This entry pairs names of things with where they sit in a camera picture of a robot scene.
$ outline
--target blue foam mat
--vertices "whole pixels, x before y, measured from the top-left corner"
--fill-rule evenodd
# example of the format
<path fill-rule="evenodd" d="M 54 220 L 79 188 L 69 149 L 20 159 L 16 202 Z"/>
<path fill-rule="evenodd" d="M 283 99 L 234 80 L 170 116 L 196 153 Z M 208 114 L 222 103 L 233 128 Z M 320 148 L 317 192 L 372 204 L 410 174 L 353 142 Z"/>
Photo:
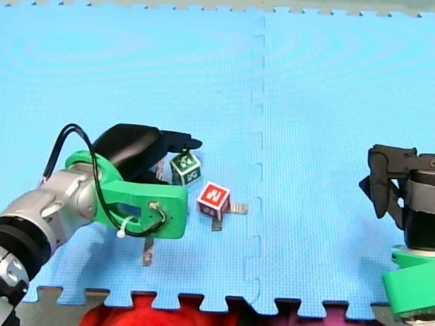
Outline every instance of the blue foam mat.
<path fill-rule="evenodd" d="M 189 188 L 183 239 L 157 241 L 144 268 L 142 240 L 92 224 L 43 267 L 26 301 L 45 286 L 63 288 L 61 304 L 106 289 L 108 306 L 156 292 L 154 307 L 174 309 L 190 293 L 204 295 L 206 311 L 226 311 L 225 297 L 237 296 L 263 314 L 277 312 L 275 299 L 297 299 L 302 316 L 340 301 L 349 318 L 373 317 L 402 237 L 390 219 L 376 220 L 358 182 L 374 143 L 435 150 L 435 20 L 289 10 L 0 9 L 0 143 L 16 158 L 1 162 L 0 177 L 14 176 L 1 206 L 35 186 L 71 121 L 93 139 L 131 122 L 204 142 L 205 178 Z M 69 141 L 62 158 L 77 148 Z M 194 210 L 207 180 L 250 204 L 222 232 Z"/>

